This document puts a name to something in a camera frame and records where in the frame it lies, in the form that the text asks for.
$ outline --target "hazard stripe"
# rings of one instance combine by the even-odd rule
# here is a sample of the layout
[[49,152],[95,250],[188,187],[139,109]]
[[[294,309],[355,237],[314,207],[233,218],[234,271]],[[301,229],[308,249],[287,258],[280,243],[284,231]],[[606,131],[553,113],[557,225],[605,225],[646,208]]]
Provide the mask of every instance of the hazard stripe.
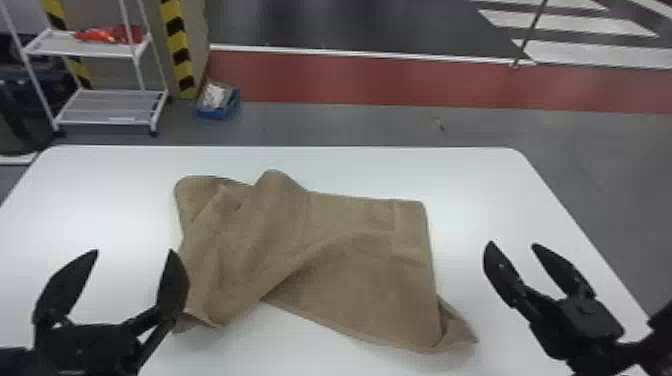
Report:
[[[65,23],[65,11],[63,11],[63,4],[61,4],[61,0],[42,0],[42,8],[47,13],[49,22],[51,22],[51,25],[54,29],[67,29],[67,25]],[[82,87],[85,89],[91,89],[91,75],[82,63],[82,59],[78,57],[69,57],[65,60],[68,65],[68,70],[70,70],[70,73],[79,79]]]
[[196,79],[180,0],[161,0],[161,19],[166,28],[166,46],[171,55],[180,98],[194,98],[197,94]]

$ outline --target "red floor stripe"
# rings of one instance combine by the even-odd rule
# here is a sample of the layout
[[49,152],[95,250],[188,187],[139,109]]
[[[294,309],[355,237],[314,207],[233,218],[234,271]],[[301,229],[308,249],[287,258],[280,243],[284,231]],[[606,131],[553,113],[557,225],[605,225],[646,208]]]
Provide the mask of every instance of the red floor stripe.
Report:
[[255,102],[672,114],[672,72],[213,51],[208,74]]

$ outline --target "blue container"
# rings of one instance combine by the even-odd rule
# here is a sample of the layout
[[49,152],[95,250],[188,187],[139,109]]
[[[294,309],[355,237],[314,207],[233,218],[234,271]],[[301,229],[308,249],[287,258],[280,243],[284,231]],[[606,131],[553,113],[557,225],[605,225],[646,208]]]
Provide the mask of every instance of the blue container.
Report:
[[196,107],[194,111],[198,116],[207,118],[207,119],[213,119],[213,120],[224,120],[226,117],[228,117],[237,107],[238,104],[240,103],[240,89],[238,88],[232,88],[232,93],[231,96],[229,96],[229,99],[227,102],[217,108],[204,108],[199,106],[199,103],[202,103],[202,98],[199,99],[199,101],[196,103]]

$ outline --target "shelf rack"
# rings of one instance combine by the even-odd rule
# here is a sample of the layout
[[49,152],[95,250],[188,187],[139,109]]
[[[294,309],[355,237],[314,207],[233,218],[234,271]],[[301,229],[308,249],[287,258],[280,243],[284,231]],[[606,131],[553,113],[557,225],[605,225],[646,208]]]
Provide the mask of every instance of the shelf rack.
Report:
[[[144,23],[147,33],[143,36],[140,43],[130,42],[129,44],[107,44],[96,42],[85,42],[73,37],[72,31],[55,30],[44,12],[45,29],[30,43],[19,49],[21,59],[28,71],[35,91],[42,102],[47,116],[51,122],[53,131],[58,136],[63,136],[64,132],[61,125],[77,124],[110,124],[110,125],[139,125],[148,126],[151,136],[158,135],[157,123],[161,111],[166,102],[170,100],[167,90],[166,77],[159,60],[159,53],[156,44],[153,43],[152,34],[149,32],[149,21],[142,0],[136,0],[138,9]],[[119,9],[121,18],[129,41],[133,41],[131,26],[128,19],[125,0],[119,0]],[[8,26],[14,43],[22,46],[17,29],[14,26],[12,18],[7,9],[5,0],[0,0],[0,12]],[[152,47],[154,58],[161,76],[163,84],[162,90],[147,90],[145,81],[140,69],[140,60],[147,50]],[[88,90],[82,87],[81,82],[73,75],[77,83],[77,91],[70,97],[58,114],[51,111],[51,107],[40,86],[32,64],[31,56],[60,56],[65,57],[92,57],[105,59],[127,59],[133,63],[136,78],[138,80],[139,90]]]

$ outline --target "brown towel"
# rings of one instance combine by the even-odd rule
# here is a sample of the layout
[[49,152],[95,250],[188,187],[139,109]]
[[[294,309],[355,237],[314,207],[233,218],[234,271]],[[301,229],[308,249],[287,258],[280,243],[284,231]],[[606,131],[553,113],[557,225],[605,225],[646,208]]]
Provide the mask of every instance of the brown towel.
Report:
[[223,326],[263,300],[334,330],[417,352],[473,342],[436,295],[424,207],[305,190],[267,171],[255,185],[181,179],[175,196],[192,319]]

